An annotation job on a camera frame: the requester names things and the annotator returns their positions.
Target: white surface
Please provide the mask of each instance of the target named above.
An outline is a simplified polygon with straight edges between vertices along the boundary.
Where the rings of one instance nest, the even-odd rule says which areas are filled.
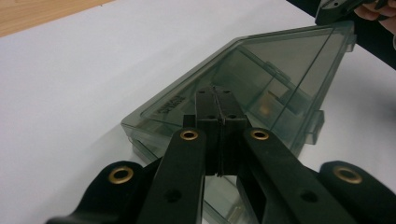
[[[0,38],[0,223],[67,215],[106,165],[139,161],[120,121],[231,39],[313,24],[278,0],[117,0]],[[356,47],[323,109],[304,164],[396,191],[396,72]]]

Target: human hand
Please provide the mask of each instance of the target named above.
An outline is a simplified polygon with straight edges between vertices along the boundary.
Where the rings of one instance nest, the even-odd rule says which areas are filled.
[[[396,35],[396,0],[388,0],[388,4],[381,7],[379,10],[375,9],[376,2],[371,4],[363,4],[355,9],[355,13],[368,21],[378,20],[387,30]],[[382,16],[388,17],[385,20],[380,20]]]

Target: plastic organizer case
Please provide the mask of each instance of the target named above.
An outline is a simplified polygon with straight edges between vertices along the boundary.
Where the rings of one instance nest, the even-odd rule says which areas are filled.
[[[184,115],[195,114],[202,87],[231,90],[253,127],[271,130],[296,156],[315,144],[324,123],[319,110],[345,52],[353,22],[239,37],[127,116],[121,125],[144,161],[160,158]],[[234,176],[205,180],[209,223],[248,223]]]

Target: gray plastic container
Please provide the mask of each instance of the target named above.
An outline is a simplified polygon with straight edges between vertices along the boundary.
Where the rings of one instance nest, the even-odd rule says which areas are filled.
[[[351,21],[236,38],[127,116],[122,127],[134,152],[152,162],[182,127],[183,115],[195,114],[195,92],[222,86],[254,127],[271,130],[298,156],[304,143],[318,139],[320,105],[355,39]],[[205,219],[248,223],[233,176],[206,178]]]

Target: brass ring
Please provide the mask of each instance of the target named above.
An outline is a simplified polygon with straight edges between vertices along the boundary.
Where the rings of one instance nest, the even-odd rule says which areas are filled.
[[[335,176],[349,184],[359,184],[361,181],[363,181],[361,175],[346,166],[335,166],[332,171],[334,172]]]
[[[260,130],[251,131],[250,135],[257,140],[267,140],[270,135]]]
[[[187,130],[180,134],[180,137],[186,141],[194,140],[198,137],[198,132]]]
[[[126,172],[126,175],[123,175],[121,177],[117,177],[116,174],[118,172]],[[110,181],[112,184],[123,184],[125,182],[128,182],[132,176],[134,176],[134,171],[129,168],[128,166],[120,166],[117,168],[114,168],[111,173],[108,175],[108,181]]]

